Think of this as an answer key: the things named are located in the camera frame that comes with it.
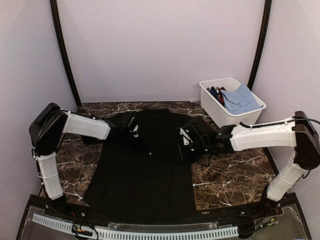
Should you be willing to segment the black long sleeve shirt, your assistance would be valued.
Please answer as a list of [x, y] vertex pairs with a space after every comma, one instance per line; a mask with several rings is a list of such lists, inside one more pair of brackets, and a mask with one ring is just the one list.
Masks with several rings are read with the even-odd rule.
[[150, 147], [149, 154], [132, 154], [118, 142], [106, 139], [98, 165], [84, 193], [84, 201], [109, 216], [120, 212], [162, 217], [196, 211], [192, 163], [176, 152], [184, 144], [180, 128], [191, 116], [168, 109], [133, 112], [139, 120], [138, 137]]

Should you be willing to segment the white plastic bin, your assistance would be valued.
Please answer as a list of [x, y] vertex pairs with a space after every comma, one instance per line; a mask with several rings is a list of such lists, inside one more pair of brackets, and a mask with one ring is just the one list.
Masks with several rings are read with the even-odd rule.
[[267, 105], [234, 78], [204, 80], [199, 83], [200, 104], [219, 127], [256, 123]]

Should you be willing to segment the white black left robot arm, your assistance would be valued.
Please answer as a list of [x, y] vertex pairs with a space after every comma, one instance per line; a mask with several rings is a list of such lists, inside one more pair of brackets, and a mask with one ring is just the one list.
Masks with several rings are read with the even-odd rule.
[[67, 218], [71, 213], [70, 206], [60, 199], [64, 193], [57, 167], [57, 153], [65, 135], [80, 135], [86, 142], [109, 139], [139, 149], [142, 146], [138, 140], [139, 126], [138, 118], [129, 112], [115, 118], [95, 118], [60, 108], [54, 102], [37, 116], [29, 127], [31, 155], [46, 196], [53, 200], [50, 208], [58, 217]]

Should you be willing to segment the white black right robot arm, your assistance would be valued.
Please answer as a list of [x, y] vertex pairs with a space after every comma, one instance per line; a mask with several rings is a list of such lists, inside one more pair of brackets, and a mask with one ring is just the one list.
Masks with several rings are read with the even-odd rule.
[[255, 213], [266, 217], [285, 193], [309, 171], [320, 165], [320, 139], [314, 120], [303, 111], [293, 117], [264, 124], [225, 125], [213, 130], [202, 118], [195, 117], [180, 128], [186, 152], [191, 157], [217, 156], [248, 149], [292, 147], [288, 163], [266, 188], [265, 198], [255, 205]]

